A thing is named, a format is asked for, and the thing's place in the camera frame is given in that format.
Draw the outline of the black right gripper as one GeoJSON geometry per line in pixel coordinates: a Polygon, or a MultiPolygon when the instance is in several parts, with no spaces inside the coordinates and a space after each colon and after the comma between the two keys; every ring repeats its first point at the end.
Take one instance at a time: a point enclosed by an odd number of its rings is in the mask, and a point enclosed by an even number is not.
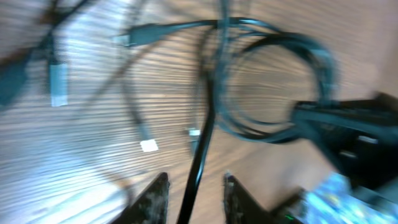
{"type": "Polygon", "coordinates": [[[378,189],[397,178],[397,98],[378,93],[369,100],[322,108],[299,101],[291,121],[353,188],[378,189]]]}

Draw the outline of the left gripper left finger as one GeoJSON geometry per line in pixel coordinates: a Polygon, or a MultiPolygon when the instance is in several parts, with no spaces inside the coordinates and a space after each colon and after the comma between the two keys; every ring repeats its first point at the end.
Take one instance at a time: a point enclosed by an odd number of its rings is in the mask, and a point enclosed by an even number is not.
{"type": "Polygon", "coordinates": [[[161,172],[111,224],[166,224],[169,176],[161,172]]]}

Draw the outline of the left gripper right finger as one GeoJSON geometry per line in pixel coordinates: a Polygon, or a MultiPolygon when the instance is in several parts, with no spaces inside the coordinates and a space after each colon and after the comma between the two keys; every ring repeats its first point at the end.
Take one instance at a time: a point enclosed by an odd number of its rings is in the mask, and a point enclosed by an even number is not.
{"type": "Polygon", "coordinates": [[[223,177],[223,206],[227,224],[275,224],[274,217],[264,210],[240,181],[231,173],[223,177]]]}

